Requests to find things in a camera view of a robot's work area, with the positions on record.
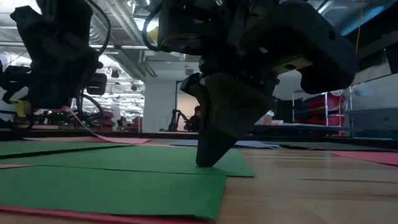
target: wooden table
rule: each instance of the wooden table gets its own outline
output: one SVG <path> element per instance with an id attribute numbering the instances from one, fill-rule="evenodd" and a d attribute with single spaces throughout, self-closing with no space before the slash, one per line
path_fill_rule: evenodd
<path id="1" fill-rule="evenodd" d="M 242 149 L 256 178 L 229 178 L 220 224 L 398 222 L 398 167 L 330 152 Z M 1 224 L 87 224 L 0 213 Z"/>

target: red paper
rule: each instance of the red paper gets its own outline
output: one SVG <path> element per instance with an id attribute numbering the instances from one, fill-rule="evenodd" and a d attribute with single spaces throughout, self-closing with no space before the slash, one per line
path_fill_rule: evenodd
<path id="1" fill-rule="evenodd" d="M 21 167 L 30 167 L 30 165 L 0 164 L 0 169 L 12 169 L 12 168 L 21 168 Z"/>
<path id="2" fill-rule="evenodd" d="M 38 215 L 55 218 L 68 218 L 89 222 L 101 222 L 112 224 L 206 224 L 206 221 L 191 218 L 159 218 L 159 217 L 127 217 L 116 215 L 103 215 L 95 213 L 69 212 L 60 210 L 44 210 L 36 208 L 19 208 L 0 206 L 0 212 L 20 213 L 23 215 Z"/>
<path id="3" fill-rule="evenodd" d="M 101 136 L 96 137 L 65 137 L 65 138 L 25 138 L 30 141 L 49 141 L 49 142 L 112 142 L 122 144 L 145 144 L 151 139 L 141 138 L 109 138 Z"/>
<path id="4" fill-rule="evenodd" d="M 334 152 L 334 155 L 398 166 L 398 153 L 394 152 Z"/>

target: green sheet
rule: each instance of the green sheet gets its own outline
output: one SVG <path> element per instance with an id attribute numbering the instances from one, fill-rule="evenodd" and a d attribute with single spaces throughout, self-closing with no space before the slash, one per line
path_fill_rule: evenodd
<path id="1" fill-rule="evenodd" d="M 195 158 L 195 148 L 134 146 L 18 159 L 2 159 L 0 163 L 176 174 L 254 176 L 243 155 L 236 149 L 230 150 L 212 168 L 197 167 Z"/>
<path id="2" fill-rule="evenodd" d="M 34 141 L 4 141 L 0 142 L 0 157 L 23 155 L 30 153 L 69 151 L 77 149 L 92 149 L 101 147 L 121 147 L 125 144 L 102 142 L 34 142 Z"/>
<path id="3" fill-rule="evenodd" d="M 226 176 L 70 167 L 0 170 L 0 205 L 215 220 Z"/>

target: black cable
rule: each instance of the black cable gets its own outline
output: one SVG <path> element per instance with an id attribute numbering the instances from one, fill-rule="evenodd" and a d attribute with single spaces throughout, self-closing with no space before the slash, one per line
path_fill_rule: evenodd
<path id="1" fill-rule="evenodd" d="M 106 38 L 104 41 L 103 46 L 100 48 L 100 50 L 98 51 L 99 54 L 101 55 L 102 53 L 104 53 L 104 51 L 106 50 L 109 41 L 111 40 L 111 31 L 112 31 L 112 25 L 111 25 L 111 21 L 109 20 L 108 15 L 106 15 L 106 13 L 102 10 L 102 8 L 99 7 L 99 5 L 97 5 L 97 3 L 95 3 L 93 0 L 87 0 L 93 7 L 95 7 L 98 12 L 105 18 L 106 21 L 106 25 L 107 25 L 107 31 L 106 31 Z"/>
<path id="2" fill-rule="evenodd" d="M 0 113 L 2 113 L 2 114 L 12 114 L 12 115 L 16 115 L 17 114 L 17 112 L 15 112 L 15 111 L 4 111 L 4 110 L 0 110 Z"/>
<path id="3" fill-rule="evenodd" d="M 84 94 L 84 92 L 85 92 L 84 89 L 82 89 L 82 90 L 80 91 L 80 104 L 77 105 L 77 107 L 83 108 L 83 94 Z"/>
<path id="4" fill-rule="evenodd" d="M 144 41 L 145 46 L 147 46 L 149 50 L 153 51 L 160 51 L 160 49 L 158 46 L 153 46 L 151 43 L 149 43 L 147 29 L 149 23 L 154 19 L 156 14 L 160 12 L 161 8 L 162 8 L 162 2 L 159 3 L 152 12 L 150 12 L 149 16 L 146 18 L 144 22 L 144 27 L 142 28 L 142 40 Z"/>
<path id="5" fill-rule="evenodd" d="M 95 124 L 93 124 L 89 119 L 87 119 L 87 117 L 85 116 L 84 112 L 83 112 L 83 100 L 80 102 L 80 99 L 82 98 L 86 98 L 88 101 L 92 102 L 98 109 L 99 111 L 99 117 L 100 117 L 100 126 L 104 125 L 105 122 L 105 112 L 104 109 L 101 107 L 101 105 L 94 100 L 92 97 L 86 95 L 86 94 L 81 94 L 78 98 L 76 98 L 76 104 L 77 105 L 81 105 L 77 107 L 77 112 L 78 112 L 78 117 L 82 120 L 85 121 L 86 124 L 88 126 L 96 126 Z"/>

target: cable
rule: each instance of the cable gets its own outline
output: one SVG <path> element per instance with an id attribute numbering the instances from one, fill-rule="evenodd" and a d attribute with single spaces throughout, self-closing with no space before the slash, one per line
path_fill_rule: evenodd
<path id="1" fill-rule="evenodd" d="M 0 110 L 0 113 L 2 113 L 2 114 L 12 114 L 12 115 L 16 115 L 17 114 L 17 112 L 15 112 L 15 111 L 4 111 L 4 110 Z"/>
<path id="2" fill-rule="evenodd" d="M 25 51 L 24 53 L 18 55 L 16 58 L 14 58 L 13 60 L 11 60 L 9 63 L 7 63 L 6 65 L 3 65 L 4 69 L 6 67 L 8 67 L 9 65 L 11 65 L 13 62 L 15 62 L 16 60 L 18 60 L 20 57 L 24 56 L 27 53 L 27 51 Z"/>
<path id="3" fill-rule="evenodd" d="M 106 21 L 106 25 L 107 25 L 107 31 L 106 31 L 106 38 L 104 41 L 103 46 L 100 48 L 100 50 L 98 51 L 99 54 L 101 55 L 102 53 L 104 53 L 104 51 L 106 50 L 106 47 L 109 44 L 109 41 L 111 40 L 111 31 L 112 31 L 112 25 L 111 25 L 111 21 L 109 20 L 108 15 L 106 15 L 106 13 L 102 10 L 102 8 L 99 7 L 99 5 L 97 5 L 97 3 L 95 3 L 93 0 L 87 0 L 93 7 L 95 7 L 98 12 L 105 18 Z"/>
<path id="4" fill-rule="evenodd" d="M 355 53 L 358 54 L 359 48 L 359 36 L 361 35 L 361 26 L 362 26 L 362 17 L 363 17 L 363 8 L 364 8 L 365 0 L 362 0 L 361 10 L 359 12 L 359 27 L 358 27 L 358 35 L 356 36 L 356 45 L 355 45 Z"/>
<path id="5" fill-rule="evenodd" d="M 142 40 L 144 41 L 145 46 L 147 46 L 149 50 L 153 51 L 160 51 L 160 49 L 158 46 L 153 46 L 151 43 L 149 43 L 147 29 L 149 23 L 154 19 L 156 14 L 160 12 L 161 8 L 162 8 L 162 3 L 159 3 L 159 5 L 157 5 L 156 8 L 152 12 L 150 12 L 149 16 L 146 18 L 144 22 L 144 27 L 142 28 Z"/>
<path id="6" fill-rule="evenodd" d="M 86 98 L 88 101 L 92 102 L 98 108 L 99 116 L 101 118 L 99 126 L 104 125 L 104 122 L 105 122 L 104 109 L 101 107 L 101 105 L 96 100 L 94 100 L 92 97 L 90 97 L 86 94 L 83 94 L 83 93 L 79 97 L 76 98 L 77 112 L 78 112 L 78 115 L 81 118 L 81 120 L 85 121 L 86 124 L 89 126 L 96 126 L 89 119 L 86 118 L 86 116 L 83 112 L 83 101 L 81 100 L 82 98 Z"/>

